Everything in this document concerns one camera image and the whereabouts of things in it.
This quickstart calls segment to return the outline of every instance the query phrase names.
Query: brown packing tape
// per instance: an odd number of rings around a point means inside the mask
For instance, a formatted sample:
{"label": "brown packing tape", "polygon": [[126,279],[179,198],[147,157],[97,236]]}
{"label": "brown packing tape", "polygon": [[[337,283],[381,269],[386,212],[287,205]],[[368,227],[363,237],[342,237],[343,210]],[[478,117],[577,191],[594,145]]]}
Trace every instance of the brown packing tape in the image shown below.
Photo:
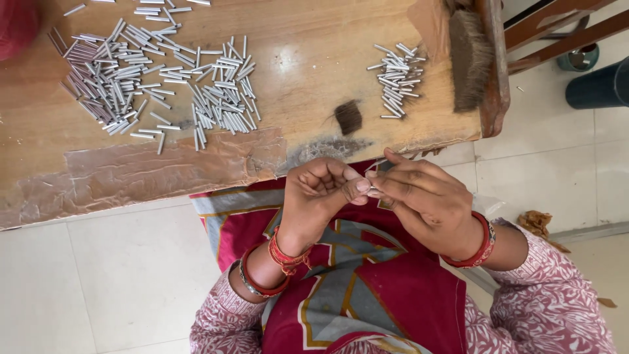
{"label": "brown packing tape", "polygon": [[244,186],[286,173],[281,128],[214,133],[207,139],[207,150],[200,152],[192,138],[165,146],[161,155],[158,142],[66,152],[66,172],[18,182],[21,196],[0,210],[0,229]]}
{"label": "brown packing tape", "polygon": [[433,64],[450,60],[450,15],[442,0],[417,0],[406,13],[421,35],[428,58]]}

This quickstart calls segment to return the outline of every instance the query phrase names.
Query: wooden workbench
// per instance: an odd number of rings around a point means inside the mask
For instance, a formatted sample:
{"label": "wooden workbench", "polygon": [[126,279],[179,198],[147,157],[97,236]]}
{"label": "wooden workbench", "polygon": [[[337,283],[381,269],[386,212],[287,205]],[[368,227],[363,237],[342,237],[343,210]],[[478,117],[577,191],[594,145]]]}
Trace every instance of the wooden workbench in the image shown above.
{"label": "wooden workbench", "polygon": [[[66,18],[63,13],[79,1],[40,1],[40,35],[21,56],[0,63],[0,229],[247,185],[282,176],[317,156],[355,162],[381,156],[386,146],[420,151],[499,132],[508,106],[505,79],[496,77],[504,72],[500,40],[490,83],[495,87],[481,107],[484,113],[452,113],[450,62],[444,60],[427,63],[418,90],[423,97],[404,106],[407,119],[379,118],[387,114],[382,86],[376,73],[365,68],[383,56],[374,43],[392,49],[398,42],[409,47],[420,43],[407,16],[413,0],[214,0],[212,7],[173,1],[194,9],[175,15],[183,27],[171,39],[181,45],[220,49],[234,35],[238,48],[242,36],[248,36],[248,52],[257,63],[251,81],[262,116],[260,130],[232,136],[217,129],[208,134],[208,150],[195,152],[191,92],[185,85],[163,84],[177,92],[167,98],[172,110],[150,102],[139,127],[154,128],[148,113],[155,110],[184,128],[168,133],[164,153],[156,154],[157,142],[128,134],[110,137],[58,85],[69,67],[46,32],[56,26],[71,43],[70,36],[78,33],[108,36],[120,17],[149,30],[167,23],[134,15],[139,1],[86,1],[86,9]],[[481,11],[490,37],[499,39],[498,5],[494,0],[478,3],[486,7]],[[166,52],[166,58],[149,57],[156,64],[178,66],[172,52]],[[206,55],[203,64],[215,59]],[[162,82],[156,72],[142,79]],[[201,84],[211,84],[211,78]],[[144,99],[137,97],[136,108]],[[357,100],[363,128],[342,137],[333,111],[349,100]]]}

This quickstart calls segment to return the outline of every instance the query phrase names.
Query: white tile floor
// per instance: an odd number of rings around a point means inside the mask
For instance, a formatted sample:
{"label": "white tile floor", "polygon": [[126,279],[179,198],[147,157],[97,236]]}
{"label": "white tile floor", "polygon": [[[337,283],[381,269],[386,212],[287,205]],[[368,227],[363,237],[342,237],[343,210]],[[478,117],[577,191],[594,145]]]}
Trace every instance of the white tile floor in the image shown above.
{"label": "white tile floor", "polygon": [[[629,0],[617,1],[593,22],[627,8]],[[597,67],[629,55],[628,42],[629,31],[600,42]],[[571,109],[564,89],[578,75],[551,62],[512,76],[501,135],[429,159],[470,191],[550,212],[551,232],[629,221],[629,108]],[[628,240],[569,245],[601,296],[620,306],[603,309],[615,333],[628,329],[620,281]],[[217,276],[185,197],[0,233],[0,352],[187,353],[194,313]],[[473,284],[469,292],[489,309],[487,293]],[[629,352],[629,340],[616,344]]]}

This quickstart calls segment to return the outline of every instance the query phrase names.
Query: fingernail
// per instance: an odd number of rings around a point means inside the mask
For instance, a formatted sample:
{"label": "fingernail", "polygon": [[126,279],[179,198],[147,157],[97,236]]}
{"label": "fingernail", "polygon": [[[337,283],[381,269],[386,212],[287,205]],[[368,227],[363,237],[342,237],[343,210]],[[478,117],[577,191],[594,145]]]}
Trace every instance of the fingernail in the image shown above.
{"label": "fingernail", "polygon": [[356,189],[360,192],[365,192],[371,189],[371,183],[367,180],[360,180],[356,182]]}

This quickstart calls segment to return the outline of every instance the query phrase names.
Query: red object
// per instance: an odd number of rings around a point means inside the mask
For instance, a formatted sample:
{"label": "red object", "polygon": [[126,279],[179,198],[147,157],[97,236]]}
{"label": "red object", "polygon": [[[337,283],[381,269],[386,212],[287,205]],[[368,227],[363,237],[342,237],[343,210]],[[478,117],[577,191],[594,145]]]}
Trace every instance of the red object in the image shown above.
{"label": "red object", "polygon": [[264,289],[259,287],[249,276],[249,272],[247,271],[247,258],[249,258],[249,255],[251,254],[251,252],[253,252],[256,248],[260,247],[263,243],[261,244],[257,244],[254,247],[251,247],[249,250],[247,250],[247,252],[245,252],[245,255],[242,256],[242,268],[243,268],[243,276],[245,276],[245,279],[247,279],[247,282],[253,286],[256,290],[258,290],[260,293],[262,293],[265,296],[268,297],[273,297],[281,292],[284,291],[284,289],[288,286],[288,282],[290,281],[290,277],[286,277],[286,279],[284,280],[283,283],[281,283],[277,288],[275,289]]}
{"label": "red object", "polygon": [[308,248],[306,252],[304,252],[304,254],[302,254],[301,256],[298,256],[298,257],[287,256],[284,253],[282,253],[282,251],[279,250],[279,247],[277,245],[277,231],[278,230],[279,230],[279,225],[276,226],[275,234],[273,235],[273,237],[271,237],[271,240],[269,241],[269,254],[271,255],[271,259],[273,259],[273,261],[277,263],[277,265],[282,267],[282,271],[284,272],[284,274],[286,275],[295,274],[295,267],[300,265],[301,263],[304,263],[309,269],[312,269],[310,267],[310,259],[308,258],[308,255],[310,254],[310,251],[312,250],[313,247],[310,246],[310,248]]}
{"label": "red object", "polygon": [[33,0],[0,0],[0,60],[28,47],[38,30],[39,18]]}
{"label": "red object", "polygon": [[473,267],[479,266],[488,259],[489,255],[491,254],[491,251],[494,250],[494,243],[496,242],[496,234],[493,232],[493,230],[492,232],[489,232],[489,228],[491,227],[491,225],[489,225],[489,222],[487,221],[487,219],[484,216],[482,216],[480,213],[472,211],[472,216],[477,218],[478,221],[480,221],[482,224],[482,228],[484,231],[482,246],[472,258],[468,260],[464,260],[464,261],[455,261],[448,256],[441,255],[441,258],[443,258],[443,260],[451,266],[454,266],[457,268],[473,268]]}

